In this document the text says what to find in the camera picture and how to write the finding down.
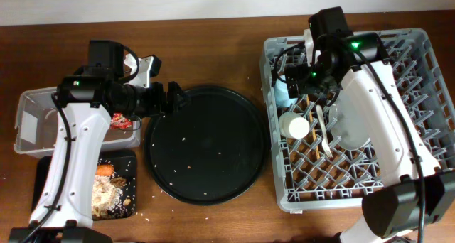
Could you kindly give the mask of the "blue plastic cup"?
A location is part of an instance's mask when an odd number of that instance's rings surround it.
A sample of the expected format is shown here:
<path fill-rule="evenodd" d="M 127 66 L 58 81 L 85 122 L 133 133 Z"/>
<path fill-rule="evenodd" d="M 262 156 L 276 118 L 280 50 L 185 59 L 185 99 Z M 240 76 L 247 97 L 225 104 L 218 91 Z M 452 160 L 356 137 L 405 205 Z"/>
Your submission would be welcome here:
<path fill-rule="evenodd" d="M 274 97 L 277 108 L 288 108 L 297 102 L 297 98 L 290 98 L 287 84 L 277 80 L 274 86 Z"/>

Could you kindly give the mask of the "red snack wrapper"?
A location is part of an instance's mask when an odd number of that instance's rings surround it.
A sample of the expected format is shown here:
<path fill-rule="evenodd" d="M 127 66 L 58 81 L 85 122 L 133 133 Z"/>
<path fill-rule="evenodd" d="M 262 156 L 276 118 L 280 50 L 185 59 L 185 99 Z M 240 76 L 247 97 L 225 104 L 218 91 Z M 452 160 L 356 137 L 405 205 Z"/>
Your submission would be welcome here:
<path fill-rule="evenodd" d="M 125 130 L 130 129 L 133 126 L 133 122 L 127 119 L 121 113 L 114 113 L 110 122 L 110 129 Z"/>

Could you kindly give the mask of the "cream plastic cup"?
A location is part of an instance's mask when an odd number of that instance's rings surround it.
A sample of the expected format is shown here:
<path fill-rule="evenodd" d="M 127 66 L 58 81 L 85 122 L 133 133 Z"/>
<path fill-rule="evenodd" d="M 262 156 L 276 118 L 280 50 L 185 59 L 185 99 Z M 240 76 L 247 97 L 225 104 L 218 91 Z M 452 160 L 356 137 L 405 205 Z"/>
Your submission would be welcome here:
<path fill-rule="evenodd" d="M 285 112 L 279 117 L 279 132 L 281 136 L 292 139 L 302 139 L 309 132 L 309 122 L 294 112 Z"/>

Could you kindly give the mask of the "light grey plate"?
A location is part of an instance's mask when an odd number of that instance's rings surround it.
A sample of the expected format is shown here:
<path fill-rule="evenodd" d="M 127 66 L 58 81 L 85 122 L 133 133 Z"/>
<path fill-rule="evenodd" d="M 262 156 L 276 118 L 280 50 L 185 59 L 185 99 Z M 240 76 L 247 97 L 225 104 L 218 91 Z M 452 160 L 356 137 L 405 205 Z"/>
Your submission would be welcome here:
<path fill-rule="evenodd" d="M 329 122 L 333 123 L 330 132 L 333 138 L 341 137 L 338 145 L 346 150 L 360 149 L 370 143 L 363 119 L 357 114 L 349 97 L 340 93 L 328 112 Z"/>

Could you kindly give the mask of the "white plastic fork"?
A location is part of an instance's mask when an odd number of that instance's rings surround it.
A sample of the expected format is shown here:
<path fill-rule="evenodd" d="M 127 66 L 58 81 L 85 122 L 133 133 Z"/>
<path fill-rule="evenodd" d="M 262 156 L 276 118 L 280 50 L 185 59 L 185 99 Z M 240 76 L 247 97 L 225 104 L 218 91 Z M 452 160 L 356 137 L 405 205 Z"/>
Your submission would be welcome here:
<path fill-rule="evenodd" d="M 322 143 L 323 151 L 327 157 L 332 158 L 333 155 L 331 153 L 331 149 L 328 144 L 328 137 L 327 137 L 326 125 L 325 125 L 324 117 L 323 117 L 323 110 L 322 110 L 321 106 L 318 104 L 316 105 L 316 113 L 317 113 L 317 117 L 318 117 L 318 122 L 321 127 L 321 133 L 322 133 L 322 142 L 321 143 Z"/>

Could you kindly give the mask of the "orange carrot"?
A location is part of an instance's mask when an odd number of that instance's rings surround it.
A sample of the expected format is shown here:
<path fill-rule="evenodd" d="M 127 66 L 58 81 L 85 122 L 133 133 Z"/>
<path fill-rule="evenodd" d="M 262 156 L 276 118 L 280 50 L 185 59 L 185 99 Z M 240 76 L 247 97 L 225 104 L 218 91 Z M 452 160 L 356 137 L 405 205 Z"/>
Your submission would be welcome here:
<path fill-rule="evenodd" d="M 114 166 L 111 164 L 98 165 L 96 169 L 96 176 L 112 176 L 114 174 Z"/>

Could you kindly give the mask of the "wooden chopstick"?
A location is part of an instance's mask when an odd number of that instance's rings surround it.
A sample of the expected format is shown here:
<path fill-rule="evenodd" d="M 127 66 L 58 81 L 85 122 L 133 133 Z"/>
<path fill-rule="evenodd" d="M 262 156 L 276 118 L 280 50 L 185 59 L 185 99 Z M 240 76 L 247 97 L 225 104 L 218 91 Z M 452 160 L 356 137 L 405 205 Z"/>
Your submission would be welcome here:
<path fill-rule="evenodd" d="M 309 100 L 309 96 L 308 95 L 306 96 L 306 104 L 307 104 L 307 107 L 310 109 L 309 122 L 310 122 L 310 124 L 312 124 L 313 121 L 314 121 L 314 118 L 313 118 L 313 115 L 312 115 L 312 111 L 311 111 L 312 108 L 310 107 L 310 100 Z M 311 135 L 312 135 L 312 139 L 313 139 L 314 143 L 316 143 L 317 138 L 316 138 L 316 131 L 315 131 L 314 127 L 311 130 Z M 317 145 L 315 146 L 315 151 L 314 152 L 315 152 L 316 160 L 319 160 L 320 159 L 320 153 L 319 153 L 319 147 Z"/>

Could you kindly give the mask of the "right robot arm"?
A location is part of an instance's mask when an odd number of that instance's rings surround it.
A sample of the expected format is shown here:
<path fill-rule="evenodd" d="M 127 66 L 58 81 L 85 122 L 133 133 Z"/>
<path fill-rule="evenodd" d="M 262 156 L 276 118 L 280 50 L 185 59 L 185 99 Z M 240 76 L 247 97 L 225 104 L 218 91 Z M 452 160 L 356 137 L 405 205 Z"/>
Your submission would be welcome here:
<path fill-rule="evenodd" d="M 395 86 L 379 35 L 354 34 L 339 6 L 309 18 L 299 44 L 307 64 L 277 71 L 290 97 L 337 90 L 353 103 L 378 159 L 383 188 L 362 200 L 362 217 L 333 242 L 386 242 L 423 234 L 454 202 L 454 172 L 424 145 Z"/>

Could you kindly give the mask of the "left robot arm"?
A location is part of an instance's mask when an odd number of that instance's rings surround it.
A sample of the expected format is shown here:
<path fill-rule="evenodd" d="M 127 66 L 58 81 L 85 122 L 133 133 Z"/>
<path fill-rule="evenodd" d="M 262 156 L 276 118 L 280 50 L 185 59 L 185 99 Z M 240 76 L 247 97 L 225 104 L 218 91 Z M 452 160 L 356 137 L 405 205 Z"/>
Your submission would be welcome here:
<path fill-rule="evenodd" d="M 161 61 L 113 40 L 91 40 L 88 64 L 63 78 L 51 99 L 58 134 L 45 186 L 27 227 L 15 227 L 10 242 L 111 242 L 92 229 L 92 187 L 102 142 L 112 116 L 161 117 L 190 104 L 176 82 L 165 90 L 151 83 Z"/>

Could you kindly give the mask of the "grey dishwasher rack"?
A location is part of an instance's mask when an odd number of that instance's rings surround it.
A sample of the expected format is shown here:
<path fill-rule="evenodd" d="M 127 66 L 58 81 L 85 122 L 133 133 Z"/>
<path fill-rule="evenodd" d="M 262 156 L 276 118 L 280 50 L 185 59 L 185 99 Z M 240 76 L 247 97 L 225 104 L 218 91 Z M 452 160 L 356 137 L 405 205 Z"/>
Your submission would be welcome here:
<path fill-rule="evenodd" d="M 395 86 L 424 145 L 443 168 L 454 167 L 454 105 L 437 63 L 432 44 L 419 28 L 380 31 L 392 61 Z M 307 61 L 305 50 L 298 49 L 302 36 L 269 38 L 264 42 L 259 61 L 262 93 L 267 106 L 272 138 L 272 169 L 277 204 L 285 212 L 358 207 L 363 197 L 381 189 L 380 167 L 373 146 L 346 150 L 333 138 L 328 112 L 323 111 L 329 158 L 322 148 L 321 127 L 316 114 L 318 94 L 309 95 L 314 121 L 306 95 L 288 108 L 277 108 L 271 72 L 275 66 L 300 65 Z M 309 122 L 309 132 L 302 139 L 281 136 L 279 117 L 294 112 Z M 314 143 L 311 130 L 316 131 Z M 316 160 L 315 146 L 320 159 Z"/>

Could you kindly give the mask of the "round black serving tray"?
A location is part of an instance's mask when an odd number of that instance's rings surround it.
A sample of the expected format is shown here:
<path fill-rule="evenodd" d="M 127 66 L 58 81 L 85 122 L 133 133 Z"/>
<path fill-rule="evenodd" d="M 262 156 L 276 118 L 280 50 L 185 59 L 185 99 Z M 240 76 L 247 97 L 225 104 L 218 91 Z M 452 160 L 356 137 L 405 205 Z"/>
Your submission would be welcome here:
<path fill-rule="evenodd" d="M 270 139 L 261 111 L 224 87 L 186 90 L 191 103 L 149 122 L 144 160 L 157 185 L 193 205 L 225 203 L 259 178 Z"/>

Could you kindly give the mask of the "black rectangular tray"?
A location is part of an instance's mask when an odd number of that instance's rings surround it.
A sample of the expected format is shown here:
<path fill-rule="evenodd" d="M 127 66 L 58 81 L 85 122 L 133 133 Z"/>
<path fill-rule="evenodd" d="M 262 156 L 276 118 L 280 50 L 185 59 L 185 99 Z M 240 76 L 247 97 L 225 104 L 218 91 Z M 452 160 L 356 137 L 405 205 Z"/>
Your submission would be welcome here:
<path fill-rule="evenodd" d="M 137 213 L 137 157 L 131 150 L 100 154 L 98 166 L 110 166 L 111 175 L 96 175 L 92 191 L 92 218 L 113 220 Z"/>

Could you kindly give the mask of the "food scraps pile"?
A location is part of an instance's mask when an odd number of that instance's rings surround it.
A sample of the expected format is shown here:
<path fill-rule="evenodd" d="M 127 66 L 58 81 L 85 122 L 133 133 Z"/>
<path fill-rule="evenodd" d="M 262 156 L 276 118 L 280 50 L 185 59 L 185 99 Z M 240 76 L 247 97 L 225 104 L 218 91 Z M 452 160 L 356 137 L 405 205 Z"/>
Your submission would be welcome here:
<path fill-rule="evenodd" d="M 95 175 L 92 187 L 92 218 L 98 220 L 123 219 L 137 211 L 137 180 L 131 161 L 101 159 L 97 165 L 111 164 L 114 174 Z"/>

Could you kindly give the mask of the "clear plastic bin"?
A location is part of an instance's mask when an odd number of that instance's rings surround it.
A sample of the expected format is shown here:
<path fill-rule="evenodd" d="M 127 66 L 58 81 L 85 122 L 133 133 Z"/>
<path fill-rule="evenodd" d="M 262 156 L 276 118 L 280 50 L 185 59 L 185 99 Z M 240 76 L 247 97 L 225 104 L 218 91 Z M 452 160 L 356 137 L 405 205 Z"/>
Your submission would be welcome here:
<path fill-rule="evenodd" d="M 21 94 L 16 113 L 17 130 L 14 151 L 36 158 L 51 156 L 57 136 L 58 115 L 51 100 L 55 87 L 28 90 Z M 109 129 L 102 143 L 102 151 L 138 147 L 141 131 L 133 123 L 131 131 Z"/>

